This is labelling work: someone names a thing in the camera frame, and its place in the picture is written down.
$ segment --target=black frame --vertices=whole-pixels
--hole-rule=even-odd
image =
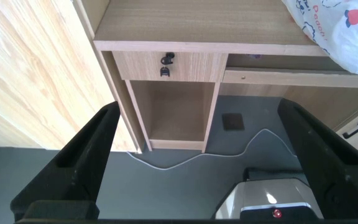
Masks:
[[[358,223],[358,150],[292,101],[282,99],[278,114],[325,218],[302,223]],[[11,202],[16,223],[271,223],[98,220],[96,199],[119,117],[117,102],[96,113]]]

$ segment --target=desk drawer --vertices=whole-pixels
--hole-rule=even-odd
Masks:
[[[113,52],[123,80],[220,82],[227,54],[174,53],[173,64],[166,67],[170,76],[160,76],[161,59],[166,52]]]

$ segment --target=red light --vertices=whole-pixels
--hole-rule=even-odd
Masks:
[[[275,209],[275,210],[273,211],[273,217],[274,217],[274,218],[281,218],[282,215],[283,215],[283,214],[281,213],[281,211],[280,211],[279,209]]]

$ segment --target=white cable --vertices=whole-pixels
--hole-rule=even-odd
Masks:
[[[293,155],[293,156],[296,157],[296,155],[294,155],[294,154],[291,152],[290,148],[285,144],[285,142],[284,142],[279,136],[277,136],[277,135],[276,135],[275,133],[273,133],[271,130],[266,129],[266,128],[260,130],[260,131],[248,142],[246,148],[244,149],[244,152],[242,152],[242,153],[240,153],[240,154],[237,154],[237,155],[219,155],[219,154],[211,154],[211,153],[202,153],[202,154],[198,154],[198,155],[195,156],[195,157],[192,157],[192,158],[190,158],[190,159],[187,159],[187,160],[185,160],[185,161],[183,161],[183,162],[181,162],[181,163],[178,163],[178,164],[176,164],[176,165],[174,165],[174,166],[167,167],[167,168],[161,168],[161,167],[157,167],[157,166],[154,166],[154,165],[152,165],[152,164],[149,164],[148,162],[145,162],[145,161],[143,161],[142,159],[139,159],[139,158],[135,157],[135,156],[132,155],[130,152],[127,152],[127,154],[128,154],[129,156],[131,156],[133,159],[135,159],[135,160],[137,160],[137,161],[139,161],[139,162],[141,162],[141,163],[143,163],[143,164],[145,164],[145,165],[147,165],[147,166],[149,166],[149,167],[151,167],[151,168],[165,171],[165,170],[170,170],[170,169],[176,168],[176,167],[178,167],[178,166],[181,166],[181,165],[183,165],[183,164],[185,164],[185,163],[187,163],[187,162],[189,162],[189,161],[192,161],[193,159],[196,159],[197,157],[200,157],[200,156],[216,156],[216,157],[225,157],[225,158],[232,158],[232,157],[242,156],[242,155],[244,155],[244,153],[246,153],[246,151],[247,151],[247,149],[248,149],[248,146],[251,144],[251,142],[252,142],[262,131],[268,131],[268,132],[270,132],[271,134],[273,134],[274,136],[276,136],[276,137],[284,144],[284,146],[285,146],[286,149],[291,153],[291,155]]]

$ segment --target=gray floor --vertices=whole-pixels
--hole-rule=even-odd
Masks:
[[[276,112],[279,98],[220,96],[209,138],[208,153],[241,153],[263,128],[291,146]],[[245,131],[223,131],[222,113],[242,113]],[[180,167],[161,171],[126,153],[110,153],[97,205],[99,218],[210,218],[216,205],[242,180],[245,167],[299,169],[284,143],[262,131],[241,157],[201,156]],[[0,223],[12,223],[9,203],[57,151],[0,148]],[[137,157],[170,167],[197,155],[195,151],[154,150]]]

